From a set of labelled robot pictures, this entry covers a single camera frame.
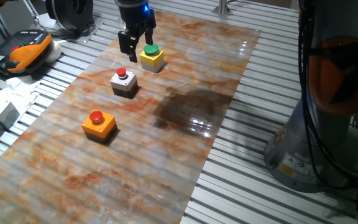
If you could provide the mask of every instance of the table surface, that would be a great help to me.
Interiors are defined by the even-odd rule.
[[[260,31],[155,16],[164,69],[131,63],[116,39],[0,157],[0,219],[180,222]],[[133,100],[112,93],[120,67],[137,74]],[[81,129],[92,110],[116,118],[108,145]]]
[[[356,190],[304,194],[284,187],[266,170],[264,146],[284,125],[300,97],[298,12],[242,0],[233,16],[217,16],[217,0],[149,0],[174,12],[262,30],[181,220],[200,223],[358,224]],[[116,38],[124,25],[113,2],[94,0],[104,24],[86,43],[62,43],[55,63],[41,66],[40,96],[20,122],[0,137],[0,156]],[[6,86],[0,80],[0,88]]]

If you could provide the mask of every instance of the marble-patterned mat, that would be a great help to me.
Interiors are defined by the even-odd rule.
[[[160,73],[116,39],[0,157],[0,223],[180,221],[260,31],[155,16]],[[133,100],[112,93],[120,67],[137,74]],[[107,146],[81,128],[92,110],[116,117]]]

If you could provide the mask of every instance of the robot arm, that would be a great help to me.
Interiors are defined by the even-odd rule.
[[[153,29],[157,26],[154,11],[149,8],[148,0],[115,1],[126,24],[125,31],[118,32],[120,50],[129,56],[131,62],[136,63],[136,45],[143,33],[146,44],[153,44]]]

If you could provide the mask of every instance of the warning label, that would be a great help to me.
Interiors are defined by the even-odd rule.
[[[294,179],[303,182],[315,183],[317,181],[316,174],[314,173],[311,164],[306,163],[295,156],[291,156],[288,153],[285,154],[279,169]]]

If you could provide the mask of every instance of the black cable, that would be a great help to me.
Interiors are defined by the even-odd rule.
[[[333,189],[348,189],[356,184],[358,184],[358,178],[354,177],[348,171],[342,169],[342,167],[338,166],[335,163],[335,160],[331,153],[326,150],[323,142],[320,140],[318,136],[318,132],[316,130],[316,127],[313,124],[313,120],[310,115],[310,111],[308,108],[307,103],[307,67],[308,67],[308,58],[309,58],[309,49],[311,49],[311,37],[313,36],[313,29],[314,29],[314,21],[311,19],[311,16],[314,15],[314,11],[311,9],[306,9],[309,11],[303,11],[301,12],[301,21],[300,21],[300,32],[299,32],[299,44],[298,44],[298,66],[299,66],[299,73],[300,73],[300,82],[301,82],[301,91],[302,91],[302,104],[303,104],[303,116],[304,116],[304,122],[305,122],[305,131],[306,131],[306,138],[308,140],[308,147],[309,147],[309,153],[311,156],[312,161],[312,167],[313,170],[317,176],[317,178],[327,187],[333,188]],[[336,187],[333,185],[328,184],[325,180],[323,180],[320,176],[320,174],[317,171],[316,164],[314,161],[313,156],[313,150],[311,147],[311,139],[310,139],[310,130],[312,131],[314,138],[316,139],[317,145],[320,148],[320,151],[322,155],[330,162],[330,164],[341,174],[343,175],[348,181],[348,186],[343,187]]]

